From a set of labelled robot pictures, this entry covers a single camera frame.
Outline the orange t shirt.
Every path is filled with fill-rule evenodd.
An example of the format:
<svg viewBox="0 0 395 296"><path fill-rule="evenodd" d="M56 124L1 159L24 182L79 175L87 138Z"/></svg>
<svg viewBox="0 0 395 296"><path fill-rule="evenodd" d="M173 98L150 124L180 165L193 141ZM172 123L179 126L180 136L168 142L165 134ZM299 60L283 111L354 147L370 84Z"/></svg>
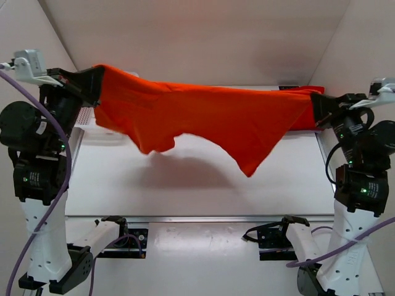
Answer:
<svg viewBox="0 0 395 296"><path fill-rule="evenodd" d="M127 135L143 154L166 152L176 137L192 134L221 147L252 176L314 93L155 82L105 65L94 114L99 126Z"/></svg>

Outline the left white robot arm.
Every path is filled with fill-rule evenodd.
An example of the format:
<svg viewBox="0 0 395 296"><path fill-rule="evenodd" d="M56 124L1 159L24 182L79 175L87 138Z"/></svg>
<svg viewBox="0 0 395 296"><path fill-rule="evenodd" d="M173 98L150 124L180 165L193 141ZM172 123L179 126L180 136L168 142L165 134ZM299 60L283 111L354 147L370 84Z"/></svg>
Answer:
<svg viewBox="0 0 395 296"><path fill-rule="evenodd" d="M28 271L19 279L22 289L48 286L64 295L81 284L94 267L95 258L108 246L123 245L129 238L121 216L95 222L86 237L69 243L65 233L65 204L72 172L69 137L83 107L100 102L102 66L80 72L60 68L32 68L18 58L1 65L13 70L9 83L36 84L39 98L25 94L24 101L7 105L1 112L1 143L12 161L15 196L25 214L29 239L23 254L29 255Z"/></svg>

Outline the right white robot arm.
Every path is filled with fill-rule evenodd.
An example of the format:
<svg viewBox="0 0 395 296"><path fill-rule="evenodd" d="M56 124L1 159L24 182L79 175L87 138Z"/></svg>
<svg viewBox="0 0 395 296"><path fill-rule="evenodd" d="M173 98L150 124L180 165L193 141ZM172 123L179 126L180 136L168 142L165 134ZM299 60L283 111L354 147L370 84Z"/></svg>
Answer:
<svg viewBox="0 0 395 296"><path fill-rule="evenodd" d="M334 222L326 254L320 254L309 224L297 220L276 232L279 244L292 246L297 288L302 295L359 295L360 269L367 238L379 229L389 196L388 170L394 153L394 122L375 123L373 108L394 102L394 90L374 95L312 94L315 123L333 130L346 163L336 169Z"/></svg>

